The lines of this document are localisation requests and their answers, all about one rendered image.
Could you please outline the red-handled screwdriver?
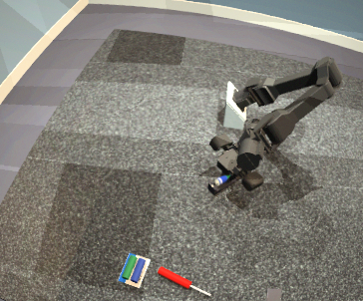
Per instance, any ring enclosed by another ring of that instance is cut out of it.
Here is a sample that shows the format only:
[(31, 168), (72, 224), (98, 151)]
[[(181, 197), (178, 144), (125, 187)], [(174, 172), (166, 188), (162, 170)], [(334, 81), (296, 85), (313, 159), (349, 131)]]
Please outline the red-handled screwdriver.
[(180, 286), (185, 287), (186, 289), (188, 289), (189, 287), (202, 292), (203, 294), (206, 294), (210, 297), (211, 294), (206, 293), (205, 291), (202, 291), (201, 289), (197, 289), (195, 286), (191, 286), (191, 282), (188, 281), (187, 279), (182, 278), (179, 275), (176, 275), (175, 273), (168, 271), (166, 269), (164, 269), (163, 267), (161, 267), (161, 269), (159, 270), (158, 274), (163, 275), (166, 279), (169, 279), (171, 281), (173, 281), (174, 283), (177, 283)]

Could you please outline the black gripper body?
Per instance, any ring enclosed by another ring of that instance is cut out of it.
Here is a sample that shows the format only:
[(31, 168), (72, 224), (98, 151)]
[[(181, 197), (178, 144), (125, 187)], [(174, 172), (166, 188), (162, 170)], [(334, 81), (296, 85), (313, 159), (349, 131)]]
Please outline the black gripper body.
[[(215, 150), (219, 151), (221, 148), (224, 149), (222, 154), (224, 154), (229, 147), (231, 147), (233, 142), (226, 135), (222, 134), (216, 137), (213, 137), (209, 143), (209, 145)], [(239, 140), (237, 143), (234, 143), (237, 146), (237, 151), (239, 151), (240, 143)], [(244, 170), (240, 175), (243, 177), (241, 184), (246, 188), (247, 191), (253, 191), (254, 189), (262, 186), (264, 184), (264, 178), (260, 175), (257, 170)]]

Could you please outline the blue and green battery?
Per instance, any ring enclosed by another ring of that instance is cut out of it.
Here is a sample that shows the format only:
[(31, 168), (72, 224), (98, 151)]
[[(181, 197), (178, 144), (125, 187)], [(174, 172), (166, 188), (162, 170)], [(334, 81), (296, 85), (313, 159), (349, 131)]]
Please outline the blue and green battery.
[(222, 176), (222, 177), (220, 177), (220, 178), (216, 179), (216, 180), (215, 180), (216, 185), (217, 185), (217, 186), (219, 186), (219, 185), (221, 185), (221, 184), (225, 183), (225, 182), (228, 180), (228, 178), (229, 178), (229, 177), (230, 177), (230, 175), (229, 175), (229, 176), (224, 175), (224, 176)]

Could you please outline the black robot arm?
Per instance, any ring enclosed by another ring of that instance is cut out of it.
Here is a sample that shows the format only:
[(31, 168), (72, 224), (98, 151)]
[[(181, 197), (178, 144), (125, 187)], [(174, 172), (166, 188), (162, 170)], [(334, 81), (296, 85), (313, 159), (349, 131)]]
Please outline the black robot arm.
[[(232, 145), (218, 159), (217, 167), (227, 176), (238, 176), (244, 170), (254, 170), (263, 159), (264, 151), (270, 154), (292, 133), (298, 121), (303, 119), (314, 108), (334, 97), (335, 90), (340, 89), (343, 75), (332, 57), (325, 57), (315, 63), (313, 69), (298, 72), (281, 79), (251, 78), (245, 88), (233, 89), (232, 99), (244, 112), (255, 102), (266, 106), (284, 93), (311, 87), (291, 105), (284, 109), (275, 109), (262, 119), (253, 119), (239, 139), (240, 148)], [(315, 86), (314, 86), (315, 85)], [(270, 139), (271, 144), (265, 137)]]

